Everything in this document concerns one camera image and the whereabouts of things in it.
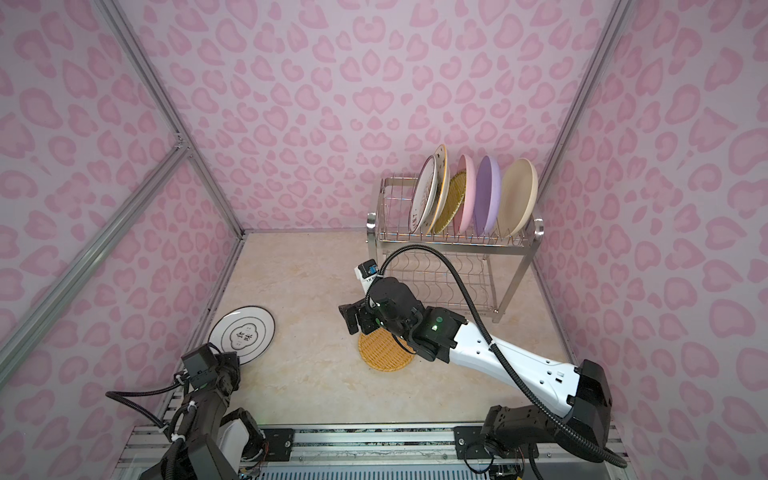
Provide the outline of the aluminium frame profile right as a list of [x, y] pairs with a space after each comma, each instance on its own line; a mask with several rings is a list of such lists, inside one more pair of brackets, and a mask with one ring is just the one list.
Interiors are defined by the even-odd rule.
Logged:
[[621, 35], [631, 19], [636, 1], [614, 1], [597, 39], [592, 56], [586, 63], [584, 71], [578, 80], [577, 88], [570, 101], [569, 108], [564, 116], [563, 123], [556, 137], [553, 148], [544, 164], [543, 172], [539, 177], [538, 197], [542, 198], [567, 151], [567, 147], [577, 133], [579, 123], [587, 110], [602, 75], [611, 63]]

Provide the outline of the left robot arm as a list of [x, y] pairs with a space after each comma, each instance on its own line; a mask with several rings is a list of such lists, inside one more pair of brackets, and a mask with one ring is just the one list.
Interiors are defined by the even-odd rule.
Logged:
[[260, 463], [268, 441], [253, 416], [230, 410], [241, 381], [240, 359], [208, 343], [182, 356], [186, 383], [181, 406], [165, 431], [170, 446], [141, 479], [249, 479], [241, 462]]

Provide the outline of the white plate black rim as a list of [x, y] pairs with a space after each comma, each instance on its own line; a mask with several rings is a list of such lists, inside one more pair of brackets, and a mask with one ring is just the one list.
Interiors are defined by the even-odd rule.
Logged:
[[265, 353], [276, 334], [271, 312], [260, 306], [244, 306], [221, 317], [208, 335], [208, 342], [224, 353], [235, 353], [240, 365]]

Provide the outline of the stainless steel dish rack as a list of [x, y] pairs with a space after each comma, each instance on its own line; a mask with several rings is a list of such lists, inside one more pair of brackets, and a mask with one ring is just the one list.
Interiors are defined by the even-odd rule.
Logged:
[[[543, 219], [533, 214], [521, 232], [506, 238], [498, 233], [478, 236], [470, 231], [411, 233], [408, 213], [415, 186], [415, 178], [402, 176], [383, 177], [374, 183], [366, 220], [369, 256], [383, 264], [395, 250], [407, 245], [426, 245], [440, 251], [462, 277], [483, 318], [499, 323], [543, 241]], [[453, 276], [434, 255], [422, 250], [403, 253], [386, 272], [408, 284], [425, 304], [469, 314]]]

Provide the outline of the aluminium frame profile left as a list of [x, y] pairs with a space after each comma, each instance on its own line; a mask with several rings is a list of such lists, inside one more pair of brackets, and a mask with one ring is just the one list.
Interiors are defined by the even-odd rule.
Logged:
[[131, 23], [121, 2], [91, 1], [89, 5], [100, 13], [103, 23], [112, 31], [123, 56], [130, 61], [176, 142], [169, 148], [162, 161], [142, 178], [139, 186], [126, 197], [104, 226], [82, 246], [67, 268], [39, 297], [39, 301], [32, 304], [21, 316], [19, 325], [9, 332], [7, 341], [1, 346], [2, 386], [9, 384], [11, 378], [43, 341], [43, 337], [51, 331], [54, 322], [83, 290], [85, 284], [94, 277], [96, 271], [156, 198], [160, 189], [182, 165], [189, 164], [194, 169], [219, 215], [233, 234], [233, 244], [227, 251], [224, 268], [212, 288], [212, 296], [202, 314], [200, 325], [189, 340], [191, 345], [202, 338], [203, 326], [211, 320], [214, 308], [219, 304], [246, 237], [241, 222], [236, 218], [230, 202], [214, 179], [212, 169], [206, 164], [192, 138], [191, 129], [185, 125], [177, 104], [171, 99], [169, 89], [163, 85], [148, 51], [140, 41], [138, 30]]

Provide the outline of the pink plate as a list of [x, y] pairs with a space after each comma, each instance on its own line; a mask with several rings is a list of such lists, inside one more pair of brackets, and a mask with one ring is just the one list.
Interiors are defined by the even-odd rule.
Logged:
[[464, 180], [461, 183], [463, 187], [462, 201], [453, 219], [454, 234], [457, 236], [466, 233], [473, 222], [477, 172], [471, 156], [466, 154], [460, 156], [459, 172], [464, 174]]

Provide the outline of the white star cartoon plate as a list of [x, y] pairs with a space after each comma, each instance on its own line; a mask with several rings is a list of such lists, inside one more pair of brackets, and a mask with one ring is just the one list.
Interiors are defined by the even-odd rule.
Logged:
[[433, 205], [432, 217], [429, 224], [428, 232], [434, 234], [436, 232], [437, 221], [442, 214], [445, 207], [449, 183], [450, 183], [450, 169], [448, 163], [448, 151], [445, 144], [441, 144], [434, 152], [436, 165], [438, 167], [438, 188], [435, 197], [435, 203]]

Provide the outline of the purple plate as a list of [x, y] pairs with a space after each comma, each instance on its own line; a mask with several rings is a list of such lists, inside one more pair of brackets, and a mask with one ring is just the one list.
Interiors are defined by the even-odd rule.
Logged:
[[496, 159], [482, 158], [476, 177], [474, 221], [478, 235], [490, 235], [496, 225], [501, 202], [502, 175]]

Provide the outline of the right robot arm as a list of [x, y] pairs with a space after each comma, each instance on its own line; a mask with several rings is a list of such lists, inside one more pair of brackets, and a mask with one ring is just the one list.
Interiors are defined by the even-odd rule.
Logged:
[[338, 310], [350, 334], [384, 330], [424, 360], [472, 369], [518, 388], [528, 405], [491, 407], [481, 430], [494, 455], [555, 443], [586, 461], [625, 465], [606, 445], [613, 400], [599, 364], [557, 362], [499, 340], [457, 312], [424, 305], [393, 277], [369, 282], [363, 299]]

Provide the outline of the cream beige plate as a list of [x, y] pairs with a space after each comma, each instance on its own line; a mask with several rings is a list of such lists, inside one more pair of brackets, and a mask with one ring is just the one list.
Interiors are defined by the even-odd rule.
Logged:
[[538, 174], [532, 162], [517, 159], [502, 179], [502, 196], [497, 216], [499, 234], [512, 237], [527, 224], [538, 194]]

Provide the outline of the aluminium frame profile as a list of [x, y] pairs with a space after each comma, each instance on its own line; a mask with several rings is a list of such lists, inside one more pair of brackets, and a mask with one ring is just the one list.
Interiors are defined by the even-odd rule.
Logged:
[[538, 197], [542, 198], [567, 151], [567, 147], [577, 133], [579, 123], [587, 110], [602, 75], [611, 63], [621, 35], [631, 19], [636, 1], [614, 1], [597, 39], [592, 56], [586, 63], [584, 71], [578, 80], [577, 88], [570, 101], [569, 108], [564, 116], [563, 123], [556, 137], [553, 148], [544, 164], [543, 172], [539, 177]]
[[112, 31], [123, 56], [130, 61], [176, 142], [169, 148], [162, 161], [142, 178], [139, 186], [126, 197], [104, 226], [82, 246], [67, 268], [39, 297], [39, 301], [32, 304], [21, 316], [19, 325], [9, 332], [7, 341], [1, 346], [2, 386], [9, 384], [11, 378], [43, 341], [43, 337], [51, 331], [54, 322], [83, 290], [85, 284], [94, 277], [96, 271], [156, 198], [160, 189], [182, 165], [189, 164], [194, 169], [219, 215], [233, 234], [233, 244], [227, 251], [224, 268], [212, 288], [212, 296], [202, 314], [200, 325], [189, 340], [191, 345], [202, 338], [203, 326], [211, 320], [214, 308], [219, 304], [246, 237], [241, 222], [236, 218], [230, 202], [214, 179], [212, 169], [206, 164], [192, 138], [191, 129], [185, 125], [177, 104], [171, 99], [169, 89], [163, 85], [148, 51], [140, 41], [138, 30], [131, 23], [121, 2], [91, 1], [89, 5], [100, 13], [103, 23]]

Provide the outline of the green yellow woven plate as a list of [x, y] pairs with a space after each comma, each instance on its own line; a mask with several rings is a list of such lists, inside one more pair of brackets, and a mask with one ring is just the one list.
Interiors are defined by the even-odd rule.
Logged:
[[434, 234], [441, 234], [445, 231], [457, 215], [466, 195], [466, 179], [467, 174], [465, 170], [459, 171], [451, 178], [445, 207], [437, 221]]

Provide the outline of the white plate orange sunburst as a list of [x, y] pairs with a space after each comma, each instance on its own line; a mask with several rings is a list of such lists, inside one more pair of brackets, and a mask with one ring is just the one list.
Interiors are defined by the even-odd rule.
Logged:
[[409, 231], [419, 231], [432, 208], [438, 183], [437, 161], [430, 155], [424, 162], [413, 191], [409, 212]]

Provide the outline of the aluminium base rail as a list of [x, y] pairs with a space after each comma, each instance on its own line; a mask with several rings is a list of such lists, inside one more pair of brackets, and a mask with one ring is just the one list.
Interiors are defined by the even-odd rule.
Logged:
[[480, 422], [276, 424], [263, 463], [244, 479], [634, 479], [632, 467], [590, 463], [555, 443], [491, 458]]

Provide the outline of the orange woven pattern plate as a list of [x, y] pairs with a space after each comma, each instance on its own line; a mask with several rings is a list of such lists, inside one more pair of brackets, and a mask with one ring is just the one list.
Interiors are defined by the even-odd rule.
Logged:
[[380, 372], [396, 372], [408, 366], [415, 354], [403, 349], [391, 334], [377, 329], [370, 334], [360, 334], [358, 351], [364, 363]]

